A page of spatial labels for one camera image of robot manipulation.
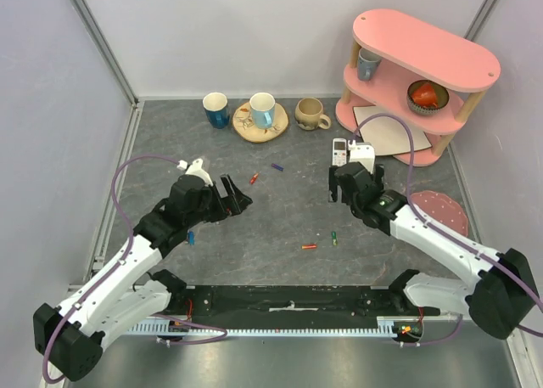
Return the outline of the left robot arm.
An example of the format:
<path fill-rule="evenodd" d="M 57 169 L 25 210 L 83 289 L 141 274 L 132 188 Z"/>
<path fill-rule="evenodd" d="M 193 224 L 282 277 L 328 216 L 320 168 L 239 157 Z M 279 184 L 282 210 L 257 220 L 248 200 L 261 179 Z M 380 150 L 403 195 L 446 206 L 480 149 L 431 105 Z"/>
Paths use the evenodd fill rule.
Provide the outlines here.
<path fill-rule="evenodd" d="M 136 290 L 131 286 L 185 242 L 190 229 L 237 216 L 252 204 L 228 175 L 221 176 L 221 182 L 226 195 L 220 195 L 213 181 L 180 176 L 169 195 L 129 228 L 118 252 L 80 289 L 57 306 L 44 303 L 37 308 L 34 341 L 48 383 L 84 378 L 131 326 L 156 313 L 183 310 L 187 285 L 167 270 Z"/>

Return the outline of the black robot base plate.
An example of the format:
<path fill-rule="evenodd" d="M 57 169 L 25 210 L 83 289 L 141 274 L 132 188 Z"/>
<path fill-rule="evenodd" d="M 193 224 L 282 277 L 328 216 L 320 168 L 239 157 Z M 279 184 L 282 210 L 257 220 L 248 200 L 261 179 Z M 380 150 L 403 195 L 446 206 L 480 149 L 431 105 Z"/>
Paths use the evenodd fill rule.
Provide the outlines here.
<path fill-rule="evenodd" d="M 378 317 L 419 318 L 399 290 L 370 286 L 187 287 L 171 298 L 166 314 L 223 329 L 369 329 Z"/>

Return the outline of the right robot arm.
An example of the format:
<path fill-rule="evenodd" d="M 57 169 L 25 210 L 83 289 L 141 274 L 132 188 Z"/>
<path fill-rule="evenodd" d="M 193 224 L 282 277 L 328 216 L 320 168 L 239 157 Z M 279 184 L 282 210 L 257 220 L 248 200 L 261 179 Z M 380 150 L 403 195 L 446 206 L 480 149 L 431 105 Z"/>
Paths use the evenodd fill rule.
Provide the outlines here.
<path fill-rule="evenodd" d="M 366 226 L 416 247 L 456 275 L 435 278 L 412 271 L 389 292 L 390 308 L 401 315 L 417 306 L 454 312 L 496 339 L 508 338 L 540 303 L 526 256 L 486 247 L 432 219 L 405 195 L 384 189 L 383 174 L 382 166 L 369 172 L 359 162 L 333 166 L 331 197 Z"/>

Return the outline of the white remote control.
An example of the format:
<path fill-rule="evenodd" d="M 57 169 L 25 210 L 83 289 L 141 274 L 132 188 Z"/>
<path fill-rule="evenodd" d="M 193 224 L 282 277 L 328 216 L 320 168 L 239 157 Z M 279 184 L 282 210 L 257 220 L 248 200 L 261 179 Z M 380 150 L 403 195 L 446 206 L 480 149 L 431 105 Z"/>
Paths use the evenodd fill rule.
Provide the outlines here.
<path fill-rule="evenodd" d="M 332 165 L 343 166 L 348 162 L 347 141 L 344 138 L 333 139 Z"/>

